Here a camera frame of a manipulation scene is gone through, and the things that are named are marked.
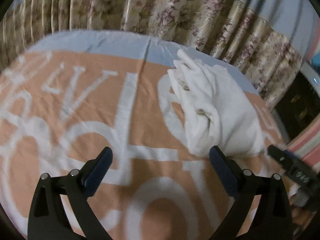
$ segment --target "white cloth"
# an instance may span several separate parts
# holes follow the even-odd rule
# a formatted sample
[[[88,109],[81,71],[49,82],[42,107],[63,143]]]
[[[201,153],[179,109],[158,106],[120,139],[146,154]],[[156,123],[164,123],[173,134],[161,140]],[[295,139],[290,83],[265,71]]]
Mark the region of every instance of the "white cloth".
[[[168,70],[172,89],[185,114],[191,154],[206,157],[218,145],[226,156],[253,156],[264,150],[258,116],[228,70],[191,59],[183,50]]]

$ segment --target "curtain fold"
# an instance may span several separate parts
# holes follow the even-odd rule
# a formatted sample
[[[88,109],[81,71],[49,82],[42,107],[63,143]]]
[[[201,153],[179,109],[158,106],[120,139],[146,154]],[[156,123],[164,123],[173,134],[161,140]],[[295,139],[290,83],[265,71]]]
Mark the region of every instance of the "curtain fold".
[[[77,28],[123,30],[192,46],[235,65],[273,108],[301,66],[301,55],[289,39],[241,0],[15,3],[0,23],[0,69],[49,33]]]

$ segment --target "crumpled white fabric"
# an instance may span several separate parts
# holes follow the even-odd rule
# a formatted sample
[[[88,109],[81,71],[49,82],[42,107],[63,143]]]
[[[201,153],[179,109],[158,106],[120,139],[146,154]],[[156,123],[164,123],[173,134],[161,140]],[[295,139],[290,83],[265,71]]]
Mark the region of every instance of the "crumpled white fabric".
[[[191,154],[208,157],[218,145],[226,156],[253,156],[264,151],[258,116],[228,70],[191,59],[183,50],[168,70],[171,86],[185,114]]]

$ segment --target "cloth fold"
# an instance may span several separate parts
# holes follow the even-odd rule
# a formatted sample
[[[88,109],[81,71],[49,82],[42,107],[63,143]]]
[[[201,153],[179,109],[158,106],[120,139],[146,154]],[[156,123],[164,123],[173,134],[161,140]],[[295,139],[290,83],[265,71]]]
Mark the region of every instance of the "cloth fold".
[[[253,156],[264,151],[258,116],[228,70],[191,59],[183,50],[168,70],[171,86],[185,114],[188,150],[207,157],[218,145],[226,156]]]

